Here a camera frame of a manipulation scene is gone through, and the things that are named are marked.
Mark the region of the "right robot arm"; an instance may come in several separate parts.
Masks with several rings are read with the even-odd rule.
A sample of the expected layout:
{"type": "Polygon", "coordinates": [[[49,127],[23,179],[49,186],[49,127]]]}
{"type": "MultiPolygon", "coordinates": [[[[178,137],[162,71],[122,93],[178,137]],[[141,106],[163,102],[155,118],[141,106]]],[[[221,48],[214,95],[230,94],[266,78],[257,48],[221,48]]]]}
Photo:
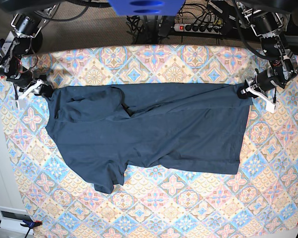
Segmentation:
{"type": "Polygon", "coordinates": [[[13,14],[12,30],[0,39],[0,76],[13,84],[14,104],[23,109],[27,96],[51,97],[53,88],[46,75],[36,75],[35,66],[22,65],[23,56],[36,55],[41,49],[42,29],[58,10],[55,0],[0,0],[0,9],[13,14]]]}

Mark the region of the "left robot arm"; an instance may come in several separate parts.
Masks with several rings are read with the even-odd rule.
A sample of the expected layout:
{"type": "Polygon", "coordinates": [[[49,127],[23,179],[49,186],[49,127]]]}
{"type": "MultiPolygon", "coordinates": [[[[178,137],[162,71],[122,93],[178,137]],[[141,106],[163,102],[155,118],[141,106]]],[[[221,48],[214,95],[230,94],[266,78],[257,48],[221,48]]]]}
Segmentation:
{"type": "Polygon", "coordinates": [[[266,111],[275,113],[278,110],[276,95],[270,100],[267,92],[278,87],[285,88],[287,83],[298,75],[298,63],[290,49],[284,31],[283,22],[276,13],[247,7],[243,3],[233,1],[236,11],[236,27],[240,39],[248,50],[261,59],[267,60],[270,67],[244,81],[237,94],[239,98],[261,98],[266,102],[266,111]],[[255,36],[260,38],[263,53],[259,53],[246,41],[241,26],[251,28],[255,36]]]}

